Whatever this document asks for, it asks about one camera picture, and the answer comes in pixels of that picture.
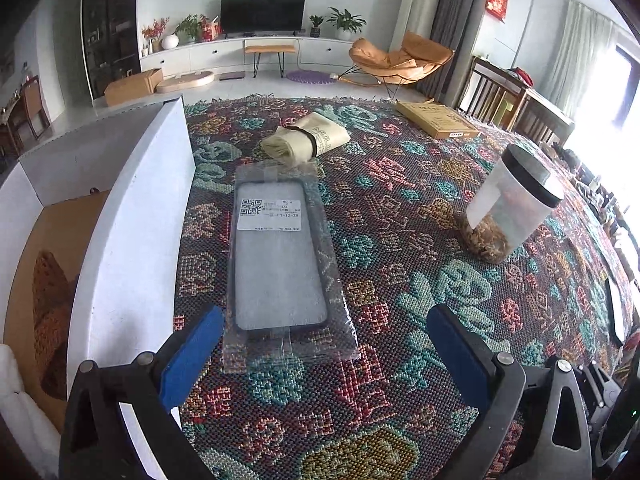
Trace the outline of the packaged phone case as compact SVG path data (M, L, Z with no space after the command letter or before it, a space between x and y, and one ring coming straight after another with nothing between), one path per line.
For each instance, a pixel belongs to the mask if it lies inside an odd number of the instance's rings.
M242 166L233 198L224 372L359 358L316 165Z

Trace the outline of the orange lounge chair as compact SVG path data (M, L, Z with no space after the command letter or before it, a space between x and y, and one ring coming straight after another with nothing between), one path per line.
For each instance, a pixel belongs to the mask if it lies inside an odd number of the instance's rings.
M358 86L352 76L369 76L375 86L384 87L388 98L395 101L400 87L416 84L436 73L454 58L454 50L415 32L405 32L398 50L383 51L366 38L358 38L348 55L352 66L333 75L333 79Z

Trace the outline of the brown cardboard box on floor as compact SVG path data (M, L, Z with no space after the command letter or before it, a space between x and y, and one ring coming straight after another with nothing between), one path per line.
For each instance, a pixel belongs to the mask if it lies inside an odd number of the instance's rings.
M154 68L112 81L104 90L106 105L113 107L150 96L163 80L163 70Z

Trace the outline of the black television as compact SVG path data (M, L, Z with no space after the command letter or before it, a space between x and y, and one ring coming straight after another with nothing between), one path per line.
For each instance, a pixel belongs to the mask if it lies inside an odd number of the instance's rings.
M306 0L220 0L220 27L229 34L299 32Z

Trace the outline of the dark tall bookcase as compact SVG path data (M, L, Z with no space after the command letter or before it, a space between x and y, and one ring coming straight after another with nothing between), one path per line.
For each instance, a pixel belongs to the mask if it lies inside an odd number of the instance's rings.
M82 52L90 99L140 72L136 0L80 0Z

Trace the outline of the clear jar black lid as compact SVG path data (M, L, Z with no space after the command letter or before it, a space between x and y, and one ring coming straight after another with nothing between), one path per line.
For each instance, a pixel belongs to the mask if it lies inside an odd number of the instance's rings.
M488 263L506 260L563 198L560 180L541 158L508 144L460 217L466 247Z

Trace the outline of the green potted plant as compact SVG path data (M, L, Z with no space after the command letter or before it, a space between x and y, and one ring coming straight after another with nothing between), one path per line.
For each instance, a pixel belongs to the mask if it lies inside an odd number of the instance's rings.
M367 25L367 21L360 14L353 14L349 10L330 7L331 13L328 22L332 24L336 31L336 38L339 40L351 40L352 36L360 34Z

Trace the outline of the flat yellow cardboard box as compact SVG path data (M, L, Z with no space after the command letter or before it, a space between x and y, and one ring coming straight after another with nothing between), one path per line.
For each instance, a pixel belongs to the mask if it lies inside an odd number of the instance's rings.
M436 140L475 138L480 133L455 110L442 104L397 101L395 108Z

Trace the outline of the wooden chair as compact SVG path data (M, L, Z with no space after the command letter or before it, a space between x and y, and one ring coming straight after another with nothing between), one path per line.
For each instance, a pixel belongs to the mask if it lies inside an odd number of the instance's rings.
M454 108L479 122L526 136L538 145L563 146L575 123L518 74L473 58Z

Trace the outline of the red wall decoration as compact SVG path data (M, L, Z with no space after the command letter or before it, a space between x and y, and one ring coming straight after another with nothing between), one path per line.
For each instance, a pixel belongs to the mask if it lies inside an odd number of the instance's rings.
M503 22L506 19L509 0L486 0L485 10L496 20Z

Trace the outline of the white tv cabinet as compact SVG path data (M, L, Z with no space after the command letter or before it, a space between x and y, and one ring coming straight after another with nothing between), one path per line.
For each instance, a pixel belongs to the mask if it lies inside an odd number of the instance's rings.
M341 73L352 67L350 41L301 36L219 39L161 50L140 58L142 72L163 71L165 77L208 70L216 75L266 70L320 70Z

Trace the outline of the cream rolled tote bag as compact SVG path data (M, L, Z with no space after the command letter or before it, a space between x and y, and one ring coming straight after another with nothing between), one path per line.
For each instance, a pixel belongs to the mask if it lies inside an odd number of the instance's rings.
M278 127L260 142L260 147L276 162L296 167L349 142L350 135L343 126L313 112L287 127Z

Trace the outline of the small wooden bench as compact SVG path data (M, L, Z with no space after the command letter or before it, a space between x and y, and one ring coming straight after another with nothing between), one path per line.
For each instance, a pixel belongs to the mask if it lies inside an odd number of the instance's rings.
M297 52L294 44L249 44L244 47L244 53L252 57L253 77L259 74L260 63L264 56L275 55L278 61L278 72L281 78L285 76L286 56Z

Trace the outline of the white cardboard storage box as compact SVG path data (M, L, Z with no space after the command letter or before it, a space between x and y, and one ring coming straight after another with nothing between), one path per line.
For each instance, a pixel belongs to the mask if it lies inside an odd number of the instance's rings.
M158 394L193 176L183 102L174 99L65 133L22 156L2 182L1 344L61 435L60 479L165 479L194 459L176 408L166 411ZM38 382L40 250L77 278L65 400Z

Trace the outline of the white rolled towel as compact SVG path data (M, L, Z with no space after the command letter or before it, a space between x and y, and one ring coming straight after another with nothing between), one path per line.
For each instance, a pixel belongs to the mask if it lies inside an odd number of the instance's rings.
M58 478L61 435L25 391L13 351L1 345L1 416L30 466L43 479Z

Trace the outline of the colourful woven tablecloth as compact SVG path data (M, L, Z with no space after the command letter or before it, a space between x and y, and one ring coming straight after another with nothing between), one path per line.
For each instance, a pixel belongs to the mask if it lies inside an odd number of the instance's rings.
M186 106L195 174L181 237L175 324L226 298L236 168L260 141L310 112L349 144L318 161L359 359L314 365L237 362L215 353L180 411L217 479L431 479L471 428L425 331L444 302L490 348L525 365L549 356L612 370L605 282L630 286L574 188L502 263L469 254L457 222L514 135L431 139L387 103L247 96Z

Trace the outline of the purple round rug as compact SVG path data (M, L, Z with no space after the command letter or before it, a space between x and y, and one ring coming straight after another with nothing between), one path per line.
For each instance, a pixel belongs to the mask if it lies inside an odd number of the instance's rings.
M298 84L335 84L335 74L318 72L318 70L293 70L285 75L287 80Z

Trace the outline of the brown knitted cloth roll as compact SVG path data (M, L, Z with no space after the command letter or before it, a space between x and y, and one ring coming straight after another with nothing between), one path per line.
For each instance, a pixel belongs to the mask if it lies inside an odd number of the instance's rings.
M76 287L77 278L67 278L52 252L38 252L32 274L36 370L43 392L58 400L67 396L67 344Z

